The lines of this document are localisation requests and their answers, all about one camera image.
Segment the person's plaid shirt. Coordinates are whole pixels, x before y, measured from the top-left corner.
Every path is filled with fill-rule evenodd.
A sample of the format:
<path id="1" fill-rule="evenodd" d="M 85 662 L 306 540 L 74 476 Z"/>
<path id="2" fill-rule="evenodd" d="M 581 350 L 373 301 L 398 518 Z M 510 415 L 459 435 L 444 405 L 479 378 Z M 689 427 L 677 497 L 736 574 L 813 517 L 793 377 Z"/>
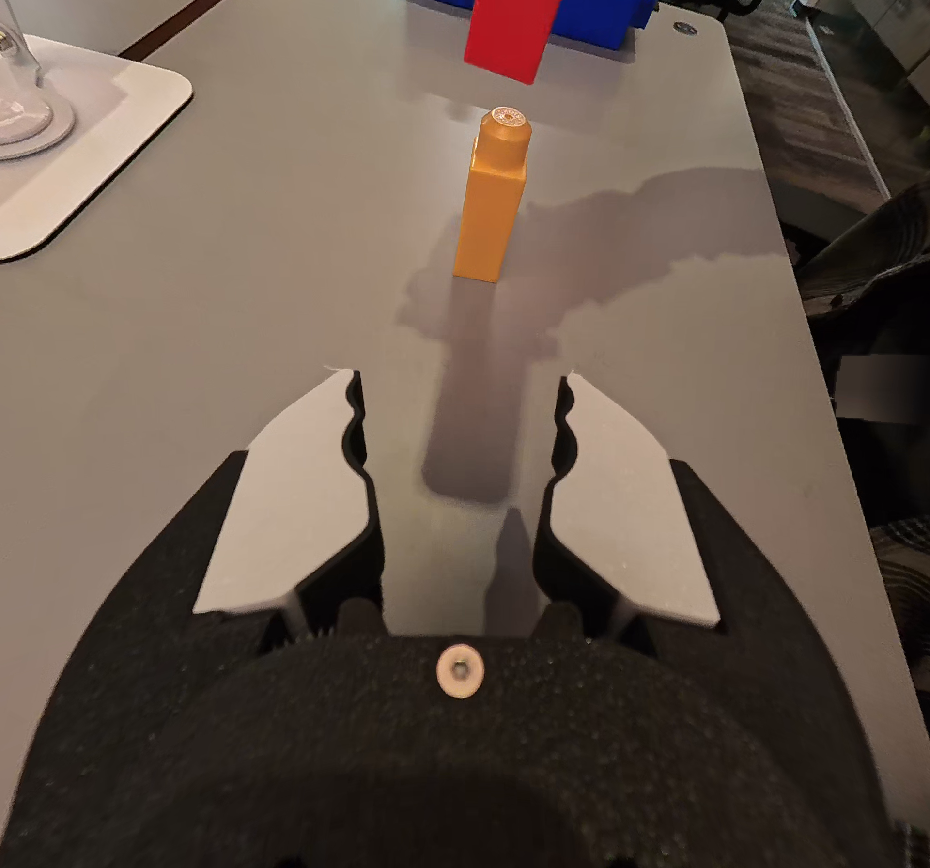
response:
<path id="1" fill-rule="evenodd" d="M 928 636 L 928 179 L 796 284 L 902 642 Z"/>

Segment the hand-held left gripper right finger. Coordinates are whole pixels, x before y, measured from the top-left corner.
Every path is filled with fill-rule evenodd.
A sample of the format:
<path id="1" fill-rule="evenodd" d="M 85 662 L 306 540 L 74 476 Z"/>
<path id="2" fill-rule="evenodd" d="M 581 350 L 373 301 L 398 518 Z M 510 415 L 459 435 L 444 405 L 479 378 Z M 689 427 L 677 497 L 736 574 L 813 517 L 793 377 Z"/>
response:
<path id="1" fill-rule="evenodd" d="M 722 612 L 667 450 L 578 372 L 560 380 L 554 424 L 532 558 L 543 594 L 577 610 L 588 640 L 636 620 L 714 632 Z"/>

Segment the white monitor stand base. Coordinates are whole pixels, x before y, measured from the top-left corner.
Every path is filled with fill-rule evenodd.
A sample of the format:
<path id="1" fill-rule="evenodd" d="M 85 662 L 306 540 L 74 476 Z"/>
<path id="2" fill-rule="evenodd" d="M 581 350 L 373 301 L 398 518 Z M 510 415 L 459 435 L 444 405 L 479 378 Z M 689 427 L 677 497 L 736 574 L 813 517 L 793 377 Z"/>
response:
<path id="1" fill-rule="evenodd" d="M 39 251 L 188 105 L 181 74 L 26 35 L 48 123 L 2 134 L 1 260 Z"/>

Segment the red mega block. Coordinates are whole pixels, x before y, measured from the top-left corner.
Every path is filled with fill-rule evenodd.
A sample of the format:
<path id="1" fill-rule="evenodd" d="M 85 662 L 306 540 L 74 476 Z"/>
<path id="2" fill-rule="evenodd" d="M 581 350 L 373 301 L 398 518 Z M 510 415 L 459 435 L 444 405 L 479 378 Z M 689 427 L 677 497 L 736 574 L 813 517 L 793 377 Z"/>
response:
<path id="1" fill-rule="evenodd" d="M 561 2 L 475 0 L 465 63 L 532 85 Z"/>

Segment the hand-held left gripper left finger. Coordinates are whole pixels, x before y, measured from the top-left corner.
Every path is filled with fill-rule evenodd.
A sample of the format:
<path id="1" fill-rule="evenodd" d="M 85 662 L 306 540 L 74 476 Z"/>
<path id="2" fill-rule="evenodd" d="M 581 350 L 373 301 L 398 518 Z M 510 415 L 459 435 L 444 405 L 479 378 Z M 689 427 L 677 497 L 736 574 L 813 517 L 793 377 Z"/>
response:
<path id="1" fill-rule="evenodd" d="M 250 443 L 195 615 L 279 613 L 291 637 L 334 630 L 341 605 L 382 606 L 384 542 L 366 472 L 362 376 L 336 370 Z"/>

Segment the white monitor stand neck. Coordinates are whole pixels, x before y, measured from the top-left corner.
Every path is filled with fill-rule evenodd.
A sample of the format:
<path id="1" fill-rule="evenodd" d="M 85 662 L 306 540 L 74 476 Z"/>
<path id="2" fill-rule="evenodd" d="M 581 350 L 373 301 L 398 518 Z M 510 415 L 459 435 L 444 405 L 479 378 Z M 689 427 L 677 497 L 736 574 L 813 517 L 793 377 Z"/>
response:
<path id="1" fill-rule="evenodd" d="M 9 0 L 1 0 L 1 160 L 43 153 L 74 130 L 70 102 L 43 85 Z"/>

